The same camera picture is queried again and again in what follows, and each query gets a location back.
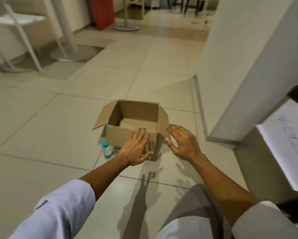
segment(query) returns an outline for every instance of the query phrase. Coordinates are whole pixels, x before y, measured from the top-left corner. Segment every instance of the plastic bottle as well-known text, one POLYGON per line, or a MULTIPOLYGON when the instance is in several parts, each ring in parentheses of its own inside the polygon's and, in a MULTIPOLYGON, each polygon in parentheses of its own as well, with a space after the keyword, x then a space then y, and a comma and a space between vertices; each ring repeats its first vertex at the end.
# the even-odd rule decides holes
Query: plastic bottle
POLYGON ((110 159, 114 151, 114 147, 111 146, 107 141, 102 143, 102 152, 106 159, 110 159))

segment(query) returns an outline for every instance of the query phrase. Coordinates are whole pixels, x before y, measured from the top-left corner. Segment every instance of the open cardboard box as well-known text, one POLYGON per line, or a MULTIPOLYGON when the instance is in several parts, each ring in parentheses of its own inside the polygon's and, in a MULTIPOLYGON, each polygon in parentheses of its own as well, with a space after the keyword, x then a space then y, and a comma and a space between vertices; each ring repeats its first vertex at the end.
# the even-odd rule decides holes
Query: open cardboard box
POLYGON ((144 152, 156 152, 159 135, 170 138, 168 125, 168 115, 158 103, 116 100, 103 107, 93 130, 105 126, 101 136, 112 146, 121 148, 131 131, 145 127, 150 139, 144 152))

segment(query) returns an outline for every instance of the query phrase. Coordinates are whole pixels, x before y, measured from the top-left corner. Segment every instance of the blue bottle cap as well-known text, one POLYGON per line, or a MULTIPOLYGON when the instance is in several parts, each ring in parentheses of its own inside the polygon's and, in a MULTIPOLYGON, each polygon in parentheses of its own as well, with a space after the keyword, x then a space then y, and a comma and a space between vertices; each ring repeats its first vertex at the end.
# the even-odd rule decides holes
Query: blue bottle cap
POLYGON ((107 142, 107 141, 104 141, 104 142, 102 143, 102 147, 103 147, 103 148, 108 147, 108 142, 107 142))

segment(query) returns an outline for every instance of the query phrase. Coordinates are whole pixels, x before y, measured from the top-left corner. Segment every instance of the hand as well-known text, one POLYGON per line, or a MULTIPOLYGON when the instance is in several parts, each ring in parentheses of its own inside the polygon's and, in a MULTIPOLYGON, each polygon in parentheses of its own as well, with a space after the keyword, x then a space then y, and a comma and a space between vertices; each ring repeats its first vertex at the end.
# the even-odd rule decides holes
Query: hand
POLYGON ((192 162, 196 158, 205 157, 201 152, 196 136, 187 129, 182 126, 169 124, 166 130, 178 143, 178 147, 176 147, 169 138, 165 138, 167 145, 175 156, 189 162, 192 162))
POLYGON ((135 166, 146 161, 153 152, 142 155, 150 138, 146 133, 146 128, 138 128, 136 132, 131 132, 128 141, 121 148, 119 154, 128 161, 128 165, 135 166))

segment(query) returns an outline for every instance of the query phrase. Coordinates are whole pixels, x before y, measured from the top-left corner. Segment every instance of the whiteboard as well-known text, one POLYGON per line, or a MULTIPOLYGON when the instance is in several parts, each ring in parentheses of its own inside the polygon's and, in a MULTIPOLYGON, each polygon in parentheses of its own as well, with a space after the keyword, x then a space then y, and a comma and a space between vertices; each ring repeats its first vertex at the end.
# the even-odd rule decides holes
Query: whiteboard
POLYGON ((298 191, 298 104, 288 100, 256 127, 291 187, 298 191))

